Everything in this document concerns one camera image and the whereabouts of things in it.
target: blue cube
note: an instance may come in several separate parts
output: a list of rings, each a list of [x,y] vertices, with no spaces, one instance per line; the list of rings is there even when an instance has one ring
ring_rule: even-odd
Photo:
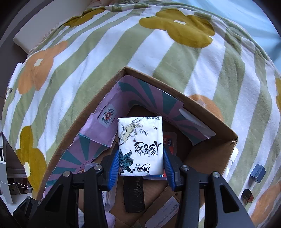
[[[265,175],[265,169],[262,165],[256,164],[255,168],[251,172],[251,178],[257,183],[260,183]]]

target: yellow flower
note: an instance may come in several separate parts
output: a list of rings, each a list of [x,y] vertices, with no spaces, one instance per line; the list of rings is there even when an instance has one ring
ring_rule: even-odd
[[[105,9],[104,8],[98,8],[95,10],[91,10],[90,12],[85,12],[84,14],[82,14],[79,17],[72,17],[70,18],[65,24],[64,26],[70,26],[70,28],[76,27],[78,25],[84,24],[85,22],[89,21],[90,19],[93,18],[93,16],[104,12]]]
[[[25,64],[24,71],[19,77],[18,90],[20,94],[27,93],[32,86],[39,91],[47,79],[47,76],[54,63],[54,57],[67,47],[67,41],[39,51],[29,57]]]
[[[276,89],[277,89],[277,96],[276,96],[276,103],[279,108],[279,112],[281,113],[281,79],[280,78],[275,78],[275,84],[276,84]]]
[[[212,25],[198,16],[185,16],[177,9],[167,9],[156,16],[140,19],[140,25],[150,29],[166,30],[176,42],[190,47],[206,47],[212,42],[215,31]]]
[[[44,155],[38,148],[33,148],[31,126],[25,126],[20,135],[20,149],[16,154],[24,166],[26,176],[33,189],[38,192],[45,174],[47,164]]]

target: cardboard box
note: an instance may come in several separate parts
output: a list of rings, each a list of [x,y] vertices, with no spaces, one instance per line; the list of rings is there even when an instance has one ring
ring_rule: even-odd
[[[215,115],[206,110],[203,106],[195,102],[194,100],[186,97],[184,94],[176,91],[167,84],[144,75],[138,71],[135,71],[129,67],[121,69],[92,99],[87,107],[80,113],[77,120],[71,126],[60,146],[56,150],[56,153],[52,157],[52,160],[47,168],[44,179],[41,183],[41,188],[38,193],[38,199],[42,197],[46,181],[48,180],[52,170],[58,163],[63,151],[65,151],[73,142],[75,136],[79,130],[86,123],[88,117],[93,113],[105,95],[112,89],[112,87],[119,81],[123,76],[130,75],[137,79],[140,79],[150,85],[153,85],[162,91],[168,93],[174,98],[178,99],[183,103],[183,107],[211,128],[216,135],[208,140],[202,141],[201,143],[192,146],[189,139],[182,134],[176,127],[172,126],[167,122],[163,122],[163,131],[170,131],[177,133],[177,156],[181,158],[184,164],[190,165],[198,172],[210,174],[213,171],[223,173],[234,146],[237,143],[237,135],[227,127],[221,120]],[[143,107],[134,106],[128,116],[156,116],[149,112]],[[144,199],[145,199],[145,211],[136,214],[130,214],[125,211],[124,200],[123,200],[123,180],[122,177],[118,178],[115,205],[110,211],[115,217],[126,226],[131,227],[136,221],[143,226],[144,221],[148,218],[146,215],[149,213],[155,213],[164,204],[165,197],[167,200],[171,196],[176,196],[174,192],[167,190],[167,181],[155,181],[155,180],[144,180]]]

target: black wrapped object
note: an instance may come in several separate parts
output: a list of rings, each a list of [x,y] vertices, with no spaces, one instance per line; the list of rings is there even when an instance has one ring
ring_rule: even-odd
[[[126,212],[138,213],[144,211],[144,194],[142,177],[123,177],[124,204]]]

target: white tissue package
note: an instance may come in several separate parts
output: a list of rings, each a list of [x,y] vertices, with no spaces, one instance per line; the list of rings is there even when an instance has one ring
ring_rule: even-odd
[[[162,117],[119,118],[118,138],[120,175],[163,174]]]

